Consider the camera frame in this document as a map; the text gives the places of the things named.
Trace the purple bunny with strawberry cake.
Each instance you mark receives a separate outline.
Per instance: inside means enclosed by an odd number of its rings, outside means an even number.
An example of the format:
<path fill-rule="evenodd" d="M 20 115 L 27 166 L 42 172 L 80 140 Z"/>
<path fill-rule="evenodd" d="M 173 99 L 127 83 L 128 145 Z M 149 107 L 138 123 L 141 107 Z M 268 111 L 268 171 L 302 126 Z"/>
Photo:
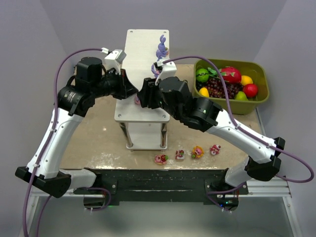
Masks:
<path fill-rule="evenodd" d="M 160 43 L 158 44 L 158 49 L 156 51 L 156 57 L 158 60 L 169 55 L 169 49 L 165 46 L 166 37 L 164 35 L 161 35 L 159 41 Z"/>

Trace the red white strawberry toy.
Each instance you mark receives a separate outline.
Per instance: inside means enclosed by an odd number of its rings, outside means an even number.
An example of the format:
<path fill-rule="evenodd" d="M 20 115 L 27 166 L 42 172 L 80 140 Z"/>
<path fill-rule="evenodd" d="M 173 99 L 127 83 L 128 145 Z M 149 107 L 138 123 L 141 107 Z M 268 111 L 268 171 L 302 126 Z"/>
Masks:
<path fill-rule="evenodd" d="M 184 160 L 184 150 L 177 150 L 175 155 L 176 160 Z"/>

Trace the pink yellow bear toy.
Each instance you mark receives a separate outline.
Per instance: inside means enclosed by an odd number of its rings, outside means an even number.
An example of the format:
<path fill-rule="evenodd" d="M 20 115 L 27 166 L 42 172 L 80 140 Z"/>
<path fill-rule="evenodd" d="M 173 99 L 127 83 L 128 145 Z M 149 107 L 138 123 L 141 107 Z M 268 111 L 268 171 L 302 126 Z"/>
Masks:
<path fill-rule="evenodd" d="M 201 158 L 203 155 L 204 155 L 204 151 L 203 151 L 202 147 L 195 146 L 192 150 L 191 158 L 193 158 L 193 159 Z"/>

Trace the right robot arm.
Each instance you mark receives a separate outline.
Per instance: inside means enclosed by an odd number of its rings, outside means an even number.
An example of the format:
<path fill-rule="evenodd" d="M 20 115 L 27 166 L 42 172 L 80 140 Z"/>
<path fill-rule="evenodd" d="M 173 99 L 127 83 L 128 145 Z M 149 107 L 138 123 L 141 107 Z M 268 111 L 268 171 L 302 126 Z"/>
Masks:
<path fill-rule="evenodd" d="M 270 181 L 280 170 L 277 148 L 284 148 L 282 138 L 268 138 L 242 123 L 233 122 L 229 113 L 210 99 L 194 98 L 187 83 L 169 77 L 158 84 L 145 78 L 137 96 L 143 108 L 161 108 L 183 125 L 218 136 L 244 151 L 248 157 L 228 168 L 216 188 L 236 187 L 254 178 Z"/>

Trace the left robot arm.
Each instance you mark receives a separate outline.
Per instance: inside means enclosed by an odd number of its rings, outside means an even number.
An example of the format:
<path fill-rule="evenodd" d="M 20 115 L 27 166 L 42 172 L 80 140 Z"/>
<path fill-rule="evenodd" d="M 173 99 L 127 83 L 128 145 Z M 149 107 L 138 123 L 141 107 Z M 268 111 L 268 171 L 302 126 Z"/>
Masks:
<path fill-rule="evenodd" d="M 100 180 L 91 169 L 66 171 L 60 169 L 60 163 L 74 131 L 97 98 L 122 100 L 138 92 L 122 62 L 123 57 L 108 55 L 104 60 L 84 57 L 77 63 L 76 74 L 57 94 L 57 107 L 37 152 L 26 166 L 16 169 L 16 177 L 55 198 L 69 189 L 92 187 Z"/>

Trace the white two-tier shelf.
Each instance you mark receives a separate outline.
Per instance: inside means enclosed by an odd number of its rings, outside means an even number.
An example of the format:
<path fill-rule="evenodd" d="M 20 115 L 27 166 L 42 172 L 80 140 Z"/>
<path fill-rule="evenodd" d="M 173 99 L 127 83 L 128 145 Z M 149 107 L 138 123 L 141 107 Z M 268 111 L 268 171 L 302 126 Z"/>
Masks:
<path fill-rule="evenodd" d="M 145 78 L 153 78 L 152 64 L 157 60 L 156 51 L 160 36 L 169 37 L 168 30 L 129 29 L 126 35 L 126 57 L 122 68 L 129 81 L 141 89 Z M 162 109 L 142 108 L 135 103 L 135 96 L 117 100 L 114 115 L 130 150 L 165 150 L 167 124 L 170 116 Z"/>

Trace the yellow toy mango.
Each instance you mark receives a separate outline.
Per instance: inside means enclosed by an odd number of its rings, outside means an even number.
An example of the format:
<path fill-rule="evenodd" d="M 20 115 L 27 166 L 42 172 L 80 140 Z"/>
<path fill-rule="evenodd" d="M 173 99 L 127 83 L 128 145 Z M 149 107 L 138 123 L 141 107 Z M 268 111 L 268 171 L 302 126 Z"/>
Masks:
<path fill-rule="evenodd" d="M 204 97 L 209 97 L 209 92 L 208 92 L 208 89 L 206 87 L 202 87 L 200 90 L 199 90 L 199 94 L 201 96 L 204 96 Z"/>

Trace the green toy lime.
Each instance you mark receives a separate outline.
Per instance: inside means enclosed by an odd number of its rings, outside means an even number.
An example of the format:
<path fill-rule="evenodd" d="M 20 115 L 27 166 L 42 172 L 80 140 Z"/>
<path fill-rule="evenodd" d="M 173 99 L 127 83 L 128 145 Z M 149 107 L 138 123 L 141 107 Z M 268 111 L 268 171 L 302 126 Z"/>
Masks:
<path fill-rule="evenodd" d="M 201 68 L 196 70 L 196 80 L 198 82 L 207 82 L 209 79 L 209 71 L 207 69 Z"/>

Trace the purple toy grape bunch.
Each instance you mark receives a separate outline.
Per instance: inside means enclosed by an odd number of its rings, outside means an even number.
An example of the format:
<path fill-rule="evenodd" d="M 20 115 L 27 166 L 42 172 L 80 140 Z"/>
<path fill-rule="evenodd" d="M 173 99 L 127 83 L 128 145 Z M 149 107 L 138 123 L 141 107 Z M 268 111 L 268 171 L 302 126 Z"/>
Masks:
<path fill-rule="evenodd" d="M 225 86 L 229 99 L 234 99 L 236 94 L 243 89 L 243 85 L 241 83 L 232 84 L 225 82 Z M 208 89 L 209 97 L 226 98 L 224 87 L 219 79 L 210 77 L 207 82 L 198 82 L 196 80 L 196 89 L 198 92 L 202 87 L 206 87 Z"/>

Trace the pink strawberry donut toy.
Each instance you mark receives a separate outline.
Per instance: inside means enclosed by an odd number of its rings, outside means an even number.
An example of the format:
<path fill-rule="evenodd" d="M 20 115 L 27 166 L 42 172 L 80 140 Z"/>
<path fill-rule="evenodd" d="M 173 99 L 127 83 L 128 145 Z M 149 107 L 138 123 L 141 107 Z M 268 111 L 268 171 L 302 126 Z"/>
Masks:
<path fill-rule="evenodd" d="M 165 165 L 165 164 L 167 164 L 168 160 L 169 160 L 169 158 L 167 155 L 156 155 L 154 162 L 156 164 L 159 164 L 159 165 Z"/>

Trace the red toy dragon fruit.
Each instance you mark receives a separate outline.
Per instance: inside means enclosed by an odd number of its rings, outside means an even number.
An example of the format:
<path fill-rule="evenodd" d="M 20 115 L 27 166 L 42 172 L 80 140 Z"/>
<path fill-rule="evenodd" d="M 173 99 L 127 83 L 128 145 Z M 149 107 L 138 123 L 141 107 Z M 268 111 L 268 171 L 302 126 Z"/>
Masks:
<path fill-rule="evenodd" d="M 220 73 L 217 73 L 217 71 L 212 68 L 207 68 L 207 70 L 212 77 L 219 79 L 220 78 L 219 75 L 221 75 L 225 82 L 232 83 L 232 84 L 241 82 L 241 78 L 242 78 L 241 73 L 238 69 L 234 67 L 226 66 L 224 68 L 221 68 L 219 69 Z"/>

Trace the red pink bear toy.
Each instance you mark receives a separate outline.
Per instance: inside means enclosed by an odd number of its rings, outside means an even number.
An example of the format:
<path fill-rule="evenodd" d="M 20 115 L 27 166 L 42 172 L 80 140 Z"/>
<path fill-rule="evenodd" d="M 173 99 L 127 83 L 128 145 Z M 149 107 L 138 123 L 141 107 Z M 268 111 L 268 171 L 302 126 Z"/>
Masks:
<path fill-rule="evenodd" d="M 221 146 L 220 145 L 213 145 L 212 147 L 210 147 L 209 151 L 210 151 L 210 154 L 212 156 L 215 156 L 215 155 L 218 155 L 220 153 L 220 150 L 221 150 Z"/>

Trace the olive green plastic bin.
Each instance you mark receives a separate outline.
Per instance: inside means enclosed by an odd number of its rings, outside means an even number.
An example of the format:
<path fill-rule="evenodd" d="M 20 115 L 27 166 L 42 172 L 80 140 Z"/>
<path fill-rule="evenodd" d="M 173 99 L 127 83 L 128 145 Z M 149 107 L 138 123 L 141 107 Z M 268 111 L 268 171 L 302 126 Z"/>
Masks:
<path fill-rule="evenodd" d="M 252 62 L 244 62 L 244 61 L 232 61 L 232 60 L 221 60 L 221 59 L 211 59 L 210 60 L 218 69 L 224 68 L 226 66 L 234 67 L 238 69 L 242 75 L 246 75 L 252 78 L 253 84 L 257 85 L 258 87 L 258 93 L 256 97 L 254 98 L 248 98 L 248 101 L 238 101 L 235 99 L 229 99 L 230 107 L 233 114 L 238 115 L 247 115 L 251 113 L 259 104 L 265 102 L 269 95 L 269 87 L 266 80 L 266 75 L 263 70 L 263 68 Z M 212 68 L 209 63 L 205 62 L 204 60 L 199 60 L 195 63 L 194 71 L 198 69 L 207 69 Z M 224 93 L 226 98 L 228 98 L 227 89 L 226 86 L 224 87 Z M 194 97 L 204 97 L 199 94 L 199 92 L 196 89 L 196 81 L 194 82 L 194 86 L 192 89 L 192 94 Z M 223 109 L 228 110 L 226 98 L 212 98 L 212 97 L 206 97 L 213 102 L 219 104 Z"/>

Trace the green toy apple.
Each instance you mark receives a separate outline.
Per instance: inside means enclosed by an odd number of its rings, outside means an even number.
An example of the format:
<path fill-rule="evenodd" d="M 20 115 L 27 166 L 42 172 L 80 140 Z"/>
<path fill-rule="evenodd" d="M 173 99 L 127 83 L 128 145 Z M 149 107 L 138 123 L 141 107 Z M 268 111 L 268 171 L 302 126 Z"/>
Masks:
<path fill-rule="evenodd" d="M 236 96 L 235 96 L 235 100 L 238 101 L 248 101 L 248 98 L 246 96 L 246 94 L 243 91 L 239 91 Z"/>

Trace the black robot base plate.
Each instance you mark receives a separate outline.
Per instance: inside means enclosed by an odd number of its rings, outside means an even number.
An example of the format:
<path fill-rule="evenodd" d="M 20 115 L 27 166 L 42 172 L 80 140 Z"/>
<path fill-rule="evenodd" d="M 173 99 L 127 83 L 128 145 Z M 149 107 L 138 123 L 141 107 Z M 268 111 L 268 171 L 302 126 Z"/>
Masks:
<path fill-rule="evenodd" d="M 247 185 L 240 182 L 233 188 L 225 184 L 225 174 L 226 170 L 103 169 L 97 171 L 91 188 L 75 189 L 75 194 L 86 196 L 86 206 L 92 203 L 100 206 L 100 199 L 92 196 L 103 195 L 111 205 L 140 201 L 219 203 L 221 207 L 237 207 L 237 195 L 247 194 Z"/>

